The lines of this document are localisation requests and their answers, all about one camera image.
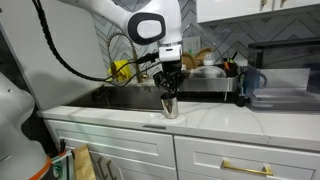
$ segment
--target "stainless steel cup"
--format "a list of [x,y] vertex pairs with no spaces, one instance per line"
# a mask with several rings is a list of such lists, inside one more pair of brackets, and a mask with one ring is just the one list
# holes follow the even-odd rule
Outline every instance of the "stainless steel cup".
[[178,101],[176,95],[171,93],[164,93],[161,95],[162,107],[164,110],[164,116],[168,119],[174,119],[178,117]]

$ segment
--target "kitchen counter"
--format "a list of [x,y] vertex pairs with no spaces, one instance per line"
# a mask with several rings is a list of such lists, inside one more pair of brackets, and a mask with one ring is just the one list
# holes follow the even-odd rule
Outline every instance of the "kitchen counter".
[[179,102],[175,120],[161,113],[58,106],[45,119],[320,152],[320,114],[253,112],[234,104]]

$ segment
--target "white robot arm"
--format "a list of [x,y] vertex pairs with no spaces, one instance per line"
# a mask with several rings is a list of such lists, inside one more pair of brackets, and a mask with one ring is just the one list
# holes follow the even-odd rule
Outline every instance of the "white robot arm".
[[0,179],[29,179],[47,162],[41,144],[21,131],[34,100],[0,73],[0,102]]
[[178,0],[151,0],[137,12],[128,12],[111,0],[59,0],[100,15],[118,26],[135,43],[160,42],[163,72],[154,76],[158,87],[176,93],[181,74],[181,13]]

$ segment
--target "cabinet door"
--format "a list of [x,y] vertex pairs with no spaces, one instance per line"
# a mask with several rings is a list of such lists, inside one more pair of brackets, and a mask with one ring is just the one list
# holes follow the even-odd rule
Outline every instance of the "cabinet door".
[[96,176],[101,180],[177,180],[175,168],[90,152]]
[[89,150],[138,161],[175,167],[171,135],[110,128],[56,120],[45,120],[55,143],[87,144]]
[[198,23],[272,11],[273,0],[197,0]]
[[275,0],[274,10],[283,10],[297,7],[320,4],[319,0]]
[[222,180],[222,179],[217,179],[217,178],[201,176],[198,174],[179,171],[179,180]]
[[225,180],[319,180],[320,154],[175,137],[177,167]]

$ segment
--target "backsplash tile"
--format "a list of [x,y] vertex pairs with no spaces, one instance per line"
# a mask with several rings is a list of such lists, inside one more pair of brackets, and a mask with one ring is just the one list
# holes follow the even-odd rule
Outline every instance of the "backsplash tile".
[[[114,0],[114,2],[128,11],[137,11],[150,0]],[[200,36],[202,46],[212,49],[215,43],[223,56],[238,51],[247,57],[247,45],[254,42],[276,41],[298,38],[320,37],[320,12],[302,12],[292,15],[271,16],[234,23],[217,25],[199,25],[196,21],[196,0],[179,0],[182,18],[183,37]],[[95,29],[98,35],[101,52],[106,64],[110,59],[105,46],[108,36],[118,29],[96,15],[93,15]],[[111,43],[111,57],[114,60],[130,59],[132,52],[128,40],[116,37]],[[136,45],[138,56],[157,51],[157,44],[148,46]]]

